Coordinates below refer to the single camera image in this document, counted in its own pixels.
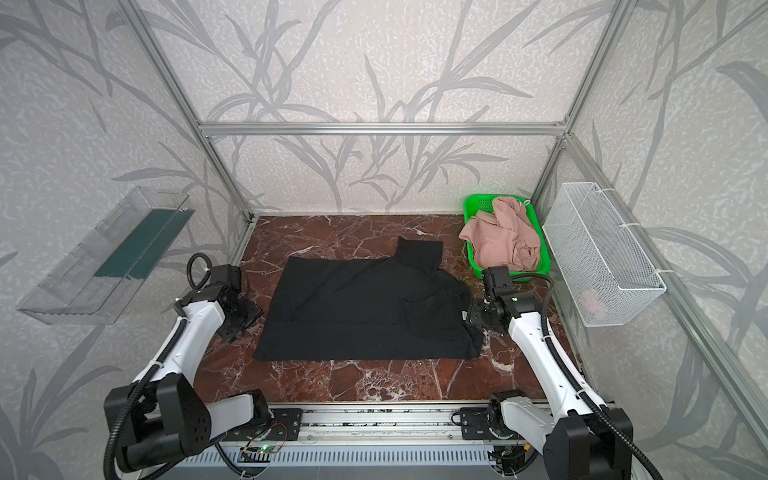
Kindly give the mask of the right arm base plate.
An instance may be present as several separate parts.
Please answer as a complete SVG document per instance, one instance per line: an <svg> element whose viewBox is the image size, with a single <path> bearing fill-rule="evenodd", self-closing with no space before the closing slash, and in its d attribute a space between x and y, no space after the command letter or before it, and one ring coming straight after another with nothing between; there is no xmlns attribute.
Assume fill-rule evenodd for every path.
<svg viewBox="0 0 768 480"><path fill-rule="evenodd" d="M508 440L513 436L498 425L489 406L460 408L451 414L450 421L460 428L463 440Z"/></svg>

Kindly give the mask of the black shirt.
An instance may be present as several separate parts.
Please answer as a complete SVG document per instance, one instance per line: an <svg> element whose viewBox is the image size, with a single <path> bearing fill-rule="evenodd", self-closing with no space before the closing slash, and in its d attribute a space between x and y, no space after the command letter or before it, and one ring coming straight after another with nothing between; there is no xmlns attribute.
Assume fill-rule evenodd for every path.
<svg viewBox="0 0 768 480"><path fill-rule="evenodd" d="M477 358L484 336L463 317L472 293L442 259L442 242L405 238L389 257L290 257L254 359Z"/></svg>

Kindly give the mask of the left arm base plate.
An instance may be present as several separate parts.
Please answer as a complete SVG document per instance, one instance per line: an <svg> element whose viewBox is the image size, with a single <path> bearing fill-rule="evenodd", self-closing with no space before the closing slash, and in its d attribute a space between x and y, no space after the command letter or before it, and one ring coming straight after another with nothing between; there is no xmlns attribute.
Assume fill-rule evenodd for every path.
<svg viewBox="0 0 768 480"><path fill-rule="evenodd" d="M227 433L227 441L297 441L301 428L301 408L277 408L272 410L273 418L265 425L245 424Z"/></svg>

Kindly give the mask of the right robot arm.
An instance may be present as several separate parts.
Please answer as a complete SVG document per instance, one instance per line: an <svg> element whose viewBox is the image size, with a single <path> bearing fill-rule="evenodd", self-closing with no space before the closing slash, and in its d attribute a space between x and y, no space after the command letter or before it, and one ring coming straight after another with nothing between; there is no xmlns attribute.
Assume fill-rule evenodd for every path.
<svg viewBox="0 0 768 480"><path fill-rule="evenodd" d="M517 390L494 394L487 410L494 437L525 440L542 457L551 479L631 477L633 454L622 440L633 436L631 421L588 385L535 299L521 294L474 299L465 320L511 337L549 405L544 411Z"/></svg>

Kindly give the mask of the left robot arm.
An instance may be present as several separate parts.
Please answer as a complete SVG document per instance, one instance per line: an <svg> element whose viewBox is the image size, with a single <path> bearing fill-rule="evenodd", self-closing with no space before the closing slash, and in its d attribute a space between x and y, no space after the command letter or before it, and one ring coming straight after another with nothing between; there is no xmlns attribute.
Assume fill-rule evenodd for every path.
<svg viewBox="0 0 768 480"><path fill-rule="evenodd" d="M193 383L213 336L238 334L259 317L238 287L196 288L175 302L177 321L156 357L126 386L105 399L109 437L103 475L149 469L156 479L182 460L220 442L241 426L268 431L274 417L259 390L205 403Z"/></svg>

